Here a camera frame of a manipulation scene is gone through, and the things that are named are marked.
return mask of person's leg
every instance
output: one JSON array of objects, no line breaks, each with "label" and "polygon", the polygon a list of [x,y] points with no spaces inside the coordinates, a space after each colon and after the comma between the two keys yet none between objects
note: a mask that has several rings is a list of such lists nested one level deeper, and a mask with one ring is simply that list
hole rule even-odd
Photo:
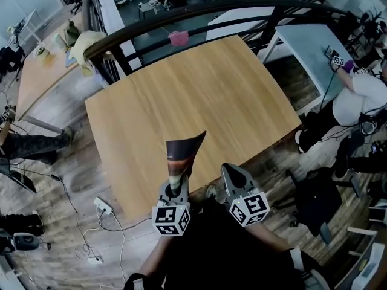
[{"label": "person's leg", "polygon": [[336,162],[333,166],[337,178],[346,175],[349,169],[348,159],[362,145],[364,145],[364,135],[359,130],[351,133],[341,141],[340,147],[337,150]]},{"label": "person's leg", "polygon": [[57,159],[56,151],[46,152],[46,153],[36,153],[35,155],[25,156],[24,159],[27,160],[38,160],[49,166],[54,164]]},{"label": "person's leg", "polygon": [[356,65],[361,68],[367,68],[370,64],[372,64],[375,60],[381,59],[378,52],[375,48],[373,48],[367,55],[360,58],[359,60],[355,60]]},{"label": "person's leg", "polygon": [[65,128],[64,133],[56,137],[8,134],[2,148],[5,155],[12,160],[68,147],[71,145],[72,139],[73,133],[68,127]]},{"label": "person's leg", "polygon": [[348,160],[349,168],[359,173],[383,173],[387,172],[387,157],[358,157]]},{"label": "person's leg", "polygon": [[314,117],[308,129],[301,132],[298,144],[304,152],[320,141],[330,129],[339,125],[333,116],[332,106],[333,101],[328,102]]}]

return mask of black railing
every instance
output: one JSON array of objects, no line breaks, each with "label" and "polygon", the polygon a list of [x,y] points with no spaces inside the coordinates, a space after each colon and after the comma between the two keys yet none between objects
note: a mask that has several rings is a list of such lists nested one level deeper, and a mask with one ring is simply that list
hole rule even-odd
[{"label": "black railing", "polygon": [[[105,25],[103,24],[101,3],[99,0],[83,0],[82,23],[84,31],[92,30],[106,33]],[[103,69],[105,71],[104,73],[101,73],[101,75],[108,83],[114,83],[120,79],[114,61],[105,60],[101,57],[96,57],[94,61],[98,64],[98,69]]]},{"label": "black railing", "polygon": [[[325,23],[327,22],[327,19],[333,21],[333,19],[331,18],[333,14],[346,14],[346,12],[342,10],[338,10],[336,8],[332,8],[322,4],[313,3],[311,1],[321,2],[321,0],[220,0],[206,2],[205,4],[194,4],[182,8],[176,8],[170,11],[159,13],[158,15],[153,16],[152,18],[138,21],[130,26],[124,27],[116,31],[115,33],[109,35],[108,37],[102,39],[101,41],[95,43],[93,46],[88,48],[85,51],[84,56],[86,60],[92,61],[93,65],[99,70],[99,72],[106,79],[106,81],[109,84],[112,84],[116,81],[115,76],[113,76],[110,70],[106,68],[106,66],[102,63],[102,56],[106,52],[112,52],[116,61],[122,68],[123,72],[126,75],[130,75],[134,71],[129,65],[129,61],[141,57],[144,54],[150,53],[151,51],[154,51],[170,43],[170,40],[166,38],[159,42],[150,44],[144,48],[138,49],[133,54],[125,56],[120,48],[120,45],[129,40],[134,40],[135,37],[141,36],[142,34],[147,33],[149,31],[164,27],[168,24],[173,24],[175,22],[193,18],[196,16],[239,8],[274,7],[273,13],[271,15],[235,19],[232,21],[220,22],[218,24],[208,25],[188,31],[189,36],[194,36],[200,33],[230,25],[241,24],[245,22],[262,21],[259,23],[259,25],[256,25],[249,30],[235,33],[239,36],[247,36],[244,38],[244,41],[254,51],[254,53],[257,54],[259,50],[264,48],[270,41],[270,38],[275,32],[275,26],[277,26],[283,19],[297,19],[299,21],[302,21],[303,23]],[[295,14],[297,11],[302,9],[309,10],[309,13]],[[201,45],[207,42],[211,42],[213,40],[214,39],[208,40],[202,43],[195,44],[193,46]],[[178,51],[165,55],[159,59],[155,59],[147,64],[143,64],[143,67],[176,53],[178,53]]]}]

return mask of sneaker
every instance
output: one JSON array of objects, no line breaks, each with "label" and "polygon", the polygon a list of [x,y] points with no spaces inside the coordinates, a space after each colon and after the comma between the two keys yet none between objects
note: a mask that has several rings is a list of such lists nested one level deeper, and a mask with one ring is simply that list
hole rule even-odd
[{"label": "sneaker", "polygon": [[302,130],[298,130],[298,131],[296,132],[296,134],[294,135],[294,140],[296,141],[296,143],[297,143],[297,145],[298,145],[298,152],[299,152],[299,153],[305,153],[305,152],[301,149],[301,147],[299,146],[301,133],[302,133]]},{"label": "sneaker", "polygon": [[334,174],[337,178],[344,177],[349,170],[347,155],[345,153],[337,154],[333,167],[335,168]]},{"label": "sneaker", "polygon": [[45,232],[45,231],[44,231],[44,223],[43,223],[43,219],[41,218],[41,216],[39,215],[39,213],[38,213],[36,210],[33,210],[33,211],[32,211],[32,214],[33,214],[33,215],[36,215],[37,217],[39,217],[39,219],[41,220],[41,225],[40,225],[40,227],[42,228],[43,232]]},{"label": "sneaker", "polygon": [[301,136],[302,130],[298,130],[296,134],[294,135],[294,140],[296,141],[297,145],[300,144],[300,136]]},{"label": "sneaker", "polygon": [[216,186],[215,185],[210,185],[208,188],[207,188],[207,192],[206,192],[206,196],[207,196],[207,199],[209,199],[210,197],[215,197],[215,200],[218,200],[218,191],[216,190]]},{"label": "sneaker", "polygon": [[71,144],[73,143],[73,138],[74,138],[74,132],[72,130],[72,128],[70,128],[69,126],[67,126],[64,130],[63,130],[63,133],[65,135],[67,135],[68,137],[68,145],[67,147],[70,147]]}]

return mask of table leg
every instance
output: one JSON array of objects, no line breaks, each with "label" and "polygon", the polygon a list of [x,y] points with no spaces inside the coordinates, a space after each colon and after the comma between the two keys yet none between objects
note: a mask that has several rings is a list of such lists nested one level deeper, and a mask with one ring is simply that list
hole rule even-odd
[{"label": "table leg", "polygon": [[317,99],[314,99],[312,102],[310,102],[309,104],[305,105],[303,108],[300,108],[296,112],[297,116],[300,116],[302,114],[306,115],[307,113],[309,113],[315,106],[321,104],[322,98],[323,98],[323,96],[320,95],[320,97],[318,97]]},{"label": "table leg", "polygon": [[266,63],[268,57],[269,57],[269,56],[271,55],[271,53],[273,52],[274,47],[277,45],[278,41],[279,41],[279,35],[278,35],[278,33],[276,32],[276,33],[274,34],[274,36],[272,37],[272,39],[270,40],[270,43],[267,45],[266,55],[265,55],[265,56],[262,58],[262,60],[261,60],[261,62],[262,62],[263,64]]},{"label": "table leg", "polygon": [[54,126],[52,126],[52,125],[50,125],[48,123],[40,121],[40,120],[38,120],[36,118],[33,118],[33,117],[29,116],[29,115],[24,116],[22,120],[26,121],[27,123],[31,123],[31,124],[33,124],[35,126],[41,127],[43,129],[46,129],[46,130],[49,130],[49,131],[52,131],[52,132],[55,132],[55,133],[58,133],[58,134],[61,134],[63,132],[63,129],[60,129],[58,127],[54,127]]},{"label": "table leg", "polygon": [[33,32],[29,26],[26,26],[26,29],[34,36],[34,38],[40,43],[42,40]]}]

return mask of wooden table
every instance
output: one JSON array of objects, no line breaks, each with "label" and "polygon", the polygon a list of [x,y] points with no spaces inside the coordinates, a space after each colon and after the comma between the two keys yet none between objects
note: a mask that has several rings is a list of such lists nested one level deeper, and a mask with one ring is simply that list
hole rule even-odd
[{"label": "wooden table", "polygon": [[[81,13],[75,15],[71,20],[74,21],[74,24],[78,29],[82,29]],[[66,53],[59,49],[53,40],[56,33],[59,33],[63,39],[65,39],[63,29],[66,26],[67,22],[43,40],[46,49],[50,52],[50,55],[47,58],[42,61],[35,58],[32,52],[24,60],[18,105],[16,108],[16,120],[25,120],[56,133],[61,133],[62,129],[37,120],[29,116],[28,113],[61,79],[74,69],[79,68],[79,65],[76,62],[66,68]]]},{"label": "wooden table", "polygon": [[263,64],[238,37],[153,63],[86,101],[94,139],[129,219],[149,213],[168,179],[166,141],[207,131],[190,177],[194,191],[300,125]]}]

